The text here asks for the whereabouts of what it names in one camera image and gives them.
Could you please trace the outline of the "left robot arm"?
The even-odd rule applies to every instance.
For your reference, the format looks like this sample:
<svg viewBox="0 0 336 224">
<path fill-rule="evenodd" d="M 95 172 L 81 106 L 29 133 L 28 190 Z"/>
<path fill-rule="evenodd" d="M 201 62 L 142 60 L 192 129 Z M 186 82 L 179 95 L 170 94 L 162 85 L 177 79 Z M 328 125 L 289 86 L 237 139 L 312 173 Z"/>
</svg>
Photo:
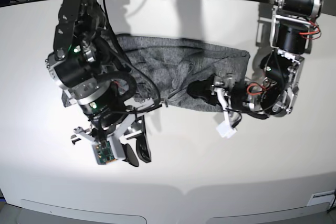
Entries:
<svg viewBox="0 0 336 224">
<path fill-rule="evenodd" d="M 238 84 L 231 74 L 213 74 L 190 83 L 187 93 L 212 106 L 224 115 L 218 132 L 223 137 L 236 133 L 243 114 L 259 120 L 283 117 L 292 112 L 299 92 L 304 54 L 309 44 L 320 38 L 317 19 L 323 0 L 274 0 L 271 17 L 271 52 L 262 58 L 258 80 Z"/>
</svg>

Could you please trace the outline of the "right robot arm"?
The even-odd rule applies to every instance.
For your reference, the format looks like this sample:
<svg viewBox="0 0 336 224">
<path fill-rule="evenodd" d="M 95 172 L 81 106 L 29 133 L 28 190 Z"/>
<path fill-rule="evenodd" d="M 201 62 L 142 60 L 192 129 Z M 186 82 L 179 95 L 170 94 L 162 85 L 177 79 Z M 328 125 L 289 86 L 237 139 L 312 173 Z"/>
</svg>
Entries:
<svg viewBox="0 0 336 224">
<path fill-rule="evenodd" d="M 138 91 L 131 63 L 111 29 L 98 0 L 63 0 L 53 51 L 46 68 L 62 89 L 67 104 L 78 105 L 89 127 L 76 127 L 72 143 L 88 141 L 96 162 L 150 163 L 144 116 L 158 109 L 159 99 L 127 105 Z"/>
</svg>

